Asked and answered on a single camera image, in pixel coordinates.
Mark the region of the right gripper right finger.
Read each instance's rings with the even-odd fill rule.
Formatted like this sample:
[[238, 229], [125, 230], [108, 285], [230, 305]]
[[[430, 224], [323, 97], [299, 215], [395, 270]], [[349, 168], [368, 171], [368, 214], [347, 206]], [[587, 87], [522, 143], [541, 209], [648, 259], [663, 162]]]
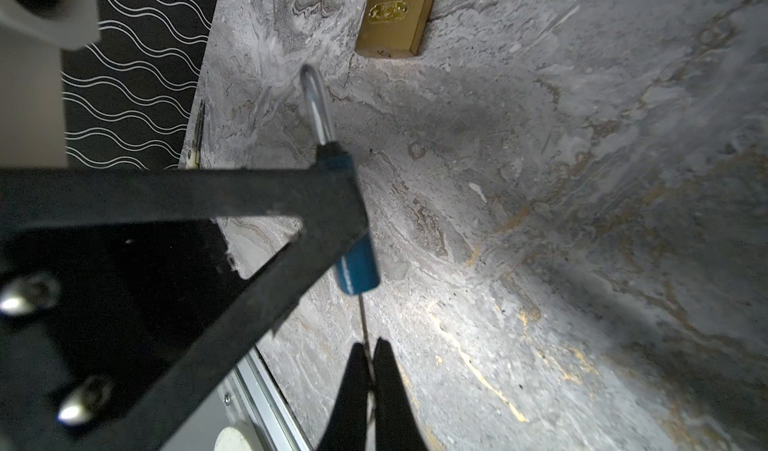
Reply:
[[375, 446], [377, 450], [428, 448], [419, 430], [403, 384], [393, 348], [379, 338], [373, 356], [375, 374]]

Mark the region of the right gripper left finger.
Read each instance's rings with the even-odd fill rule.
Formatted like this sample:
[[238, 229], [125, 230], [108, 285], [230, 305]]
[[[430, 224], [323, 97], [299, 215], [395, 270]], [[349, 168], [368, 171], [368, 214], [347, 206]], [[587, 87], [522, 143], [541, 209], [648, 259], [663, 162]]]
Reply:
[[365, 449], [370, 387], [364, 345], [355, 343], [351, 348], [336, 401], [317, 450]]

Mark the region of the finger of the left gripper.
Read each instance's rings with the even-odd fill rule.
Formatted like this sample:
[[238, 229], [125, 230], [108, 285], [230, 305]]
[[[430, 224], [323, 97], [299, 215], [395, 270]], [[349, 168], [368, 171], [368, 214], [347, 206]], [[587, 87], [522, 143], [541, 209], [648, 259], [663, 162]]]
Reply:
[[4, 170], [2, 448], [161, 448], [367, 227], [349, 171]]

